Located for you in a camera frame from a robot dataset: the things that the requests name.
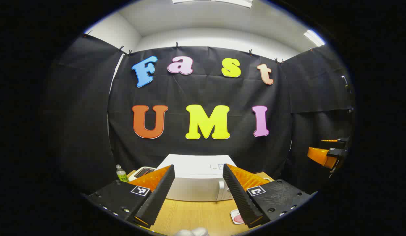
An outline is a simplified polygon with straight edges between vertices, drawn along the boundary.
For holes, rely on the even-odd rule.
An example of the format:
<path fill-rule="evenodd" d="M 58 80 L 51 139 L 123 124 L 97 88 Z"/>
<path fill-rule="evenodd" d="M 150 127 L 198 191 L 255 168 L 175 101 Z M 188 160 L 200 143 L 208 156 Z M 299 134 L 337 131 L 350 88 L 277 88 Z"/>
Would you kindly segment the black backdrop cloth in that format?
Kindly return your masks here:
<path fill-rule="evenodd" d="M 306 192 L 330 172 L 306 157 L 324 139 L 352 135 L 345 71 L 327 48 L 278 65 L 212 47 L 125 55 L 80 36 L 51 65 L 40 107 L 44 148 L 84 192 L 168 154 L 228 155 Z"/>

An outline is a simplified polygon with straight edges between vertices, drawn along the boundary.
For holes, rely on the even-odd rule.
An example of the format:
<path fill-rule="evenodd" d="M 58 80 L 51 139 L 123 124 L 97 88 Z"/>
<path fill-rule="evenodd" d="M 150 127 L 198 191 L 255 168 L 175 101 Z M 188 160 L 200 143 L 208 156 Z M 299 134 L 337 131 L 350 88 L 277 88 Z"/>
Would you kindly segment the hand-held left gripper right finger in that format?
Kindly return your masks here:
<path fill-rule="evenodd" d="M 276 222 L 313 197 L 282 179 L 268 181 L 227 163 L 222 176 L 249 228 Z"/>

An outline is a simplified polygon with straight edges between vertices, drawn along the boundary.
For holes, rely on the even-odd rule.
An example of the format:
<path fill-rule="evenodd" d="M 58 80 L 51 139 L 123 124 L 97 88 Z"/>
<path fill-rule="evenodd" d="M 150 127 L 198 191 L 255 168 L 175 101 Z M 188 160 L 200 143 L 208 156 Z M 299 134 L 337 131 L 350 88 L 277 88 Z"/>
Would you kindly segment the white toaster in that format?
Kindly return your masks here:
<path fill-rule="evenodd" d="M 135 179 L 140 178 L 148 173 L 152 173 L 155 170 L 156 168 L 153 167 L 141 167 L 138 170 L 133 170 L 127 175 L 128 181 L 134 181 Z"/>

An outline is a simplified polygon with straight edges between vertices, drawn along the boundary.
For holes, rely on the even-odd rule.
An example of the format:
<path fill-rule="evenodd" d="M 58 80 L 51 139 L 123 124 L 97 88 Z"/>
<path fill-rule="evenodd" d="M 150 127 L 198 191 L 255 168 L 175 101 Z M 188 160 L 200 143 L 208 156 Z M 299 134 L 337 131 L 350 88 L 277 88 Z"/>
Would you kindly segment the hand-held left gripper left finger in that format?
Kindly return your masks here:
<path fill-rule="evenodd" d="M 86 200 L 115 218 L 150 228 L 174 179 L 174 165 L 168 165 L 130 182 L 115 180 L 87 195 Z"/>

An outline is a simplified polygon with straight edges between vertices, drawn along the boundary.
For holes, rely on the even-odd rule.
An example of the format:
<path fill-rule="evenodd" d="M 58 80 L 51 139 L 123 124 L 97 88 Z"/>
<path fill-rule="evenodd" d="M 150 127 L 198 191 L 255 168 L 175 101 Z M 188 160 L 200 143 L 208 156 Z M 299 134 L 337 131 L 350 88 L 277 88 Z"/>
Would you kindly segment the green label drink bottle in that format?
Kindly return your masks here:
<path fill-rule="evenodd" d="M 129 182 L 128 176 L 127 176 L 125 170 L 122 169 L 121 165 L 117 164 L 116 169 L 117 169 L 116 174 L 117 174 L 119 180 L 128 183 Z"/>

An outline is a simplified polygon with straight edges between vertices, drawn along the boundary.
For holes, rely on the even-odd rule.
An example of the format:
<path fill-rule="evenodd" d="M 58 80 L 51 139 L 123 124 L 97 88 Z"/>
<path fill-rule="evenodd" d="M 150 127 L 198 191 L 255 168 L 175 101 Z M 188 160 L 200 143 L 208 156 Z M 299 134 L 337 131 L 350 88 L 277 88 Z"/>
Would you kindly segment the ceiling light panel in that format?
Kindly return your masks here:
<path fill-rule="evenodd" d="M 303 35 L 312 41 L 317 47 L 325 45 L 324 40 L 313 30 L 309 29 Z"/>

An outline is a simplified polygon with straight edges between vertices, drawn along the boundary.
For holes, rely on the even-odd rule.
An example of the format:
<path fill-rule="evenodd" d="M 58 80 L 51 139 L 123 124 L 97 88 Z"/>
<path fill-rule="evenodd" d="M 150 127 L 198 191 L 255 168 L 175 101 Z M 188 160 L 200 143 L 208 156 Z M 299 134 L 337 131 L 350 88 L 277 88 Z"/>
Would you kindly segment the white microwave oven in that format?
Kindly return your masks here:
<path fill-rule="evenodd" d="M 166 196 L 169 200 L 211 202 L 231 200 L 223 178 L 223 166 L 235 166 L 229 155 L 169 154 L 156 170 L 174 166 L 175 179 Z"/>

